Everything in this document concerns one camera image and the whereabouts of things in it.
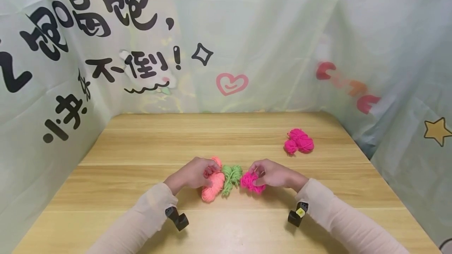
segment wrist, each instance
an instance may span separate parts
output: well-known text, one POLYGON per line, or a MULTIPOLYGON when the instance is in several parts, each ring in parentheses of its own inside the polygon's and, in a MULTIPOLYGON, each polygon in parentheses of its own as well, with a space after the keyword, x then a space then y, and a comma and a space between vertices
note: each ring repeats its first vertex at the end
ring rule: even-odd
POLYGON ((176 173, 167 177, 163 183, 169 187, 174 196, 176 196, 176 194, 178 194, 179 191, 185 186, 185 183, 181 181, 180 177, 178 177, 176 173))
POLYGON ((308 178, 302 174, 295 172, 289 177, 289 188, 293 189, 296 193, 300 192, 303 186, 308 182, 308 178))

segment hand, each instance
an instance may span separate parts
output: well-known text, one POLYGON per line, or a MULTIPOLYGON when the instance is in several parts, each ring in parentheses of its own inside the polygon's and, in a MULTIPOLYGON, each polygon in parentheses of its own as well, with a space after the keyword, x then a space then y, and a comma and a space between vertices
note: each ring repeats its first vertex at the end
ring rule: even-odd
POLYGON ((308 182, 308 178, 269 159, 256 161, 248 170, 250 173, 256 172, 259 178, 254 183, 255 186, 270 185, 281 186, 299 192, 308 182))
POLYGON ((170 175, 164 183, 170 188, 173 195, 176 195, 185 186, 193 189, 212 186, 211 180, 207 177, 217 171, 220 171, 220 167, 214 160, 194 157, 179 171, 170 175))

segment pink heart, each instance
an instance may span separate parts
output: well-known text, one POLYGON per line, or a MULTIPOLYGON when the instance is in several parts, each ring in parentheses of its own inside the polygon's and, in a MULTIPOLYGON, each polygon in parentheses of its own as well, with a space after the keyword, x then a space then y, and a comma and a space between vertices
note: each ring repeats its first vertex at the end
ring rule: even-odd
POLYGON ((238 76, 233 76, 230 73, 221 73, 217 76, 217 88, 220 90, 221 94, 223 94, 224 96, 228 96, 230 94, 234 94, 234 93, 238 93, 239 91, 244 90, 248 85, 248 77, 245 75, 238 75, 238 76), (233 91, 229 91, 228 93, 226 92, 225 88, 223 88, 221 86, 221 79, 222 78, 228 78, 229 79, 229 84, 226 84, 224 87, 228 90, 230 89, 234 89, 233 91), (237 80, 243 80, 243 84, 240 87, 237 87, 236 84, 234 84, 235 82, 237 82, 237 80))

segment beige sleeve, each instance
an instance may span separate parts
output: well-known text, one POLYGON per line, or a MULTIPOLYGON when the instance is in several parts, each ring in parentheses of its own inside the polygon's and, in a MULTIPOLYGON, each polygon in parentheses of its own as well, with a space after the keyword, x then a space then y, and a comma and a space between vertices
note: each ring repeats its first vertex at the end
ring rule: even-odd
POLYGON ((166 221, 165 210, 176 204, 177 198, 167 185, 154 185, 102 234, 87 253, 135 254, 161 229, 166 221))
POLYGON ((408 253, 381 226, 337 198, 330 189, 315 179, 310 179, 295 198, 297 202, 308 203, 308 215, 350 253, 408 253))

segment pink yarn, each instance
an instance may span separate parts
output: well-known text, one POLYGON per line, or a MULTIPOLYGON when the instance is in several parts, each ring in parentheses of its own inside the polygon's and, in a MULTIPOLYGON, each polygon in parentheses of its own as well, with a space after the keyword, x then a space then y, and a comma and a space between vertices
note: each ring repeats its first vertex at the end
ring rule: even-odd
POLYGON ((308 136, 305 132, 300 129, 292 129, 288 134, 290 139, 297 141, 297 139, 303 138, 304 136, 308 136))
POLYGON ((284 143, 284 149, 287 153, 293 155, 298 150, 297 142, 295 140, 289 139, 284 143))
POLYGON ((240 179, 240 186, 242 188, 246 188, 250 191, 256 192, 257 194, 261 194, 264 191, 266 185, 262 185, 262 186, 253 185, 253 182, 255 180, 257 180, 258 178, 259 177, 255 172, 253 172, 253 173, 246 172, 240 179))
POLYGON ((308 135, 298 138, 295 143, 298 149, 303 153, 309 153, 313 150, 313 141, 308 135))
POLYGON ((221 173, 221 161, 218 157, 212 157, 212 159, 220 166, 220 171, 211 174, 208 178, 212 181, 212 187, 203 187, 201 192, 201 198, 203 201, 210 203, 215 200, 217 194, 223 189, 225 182, 225 175, 221 173))

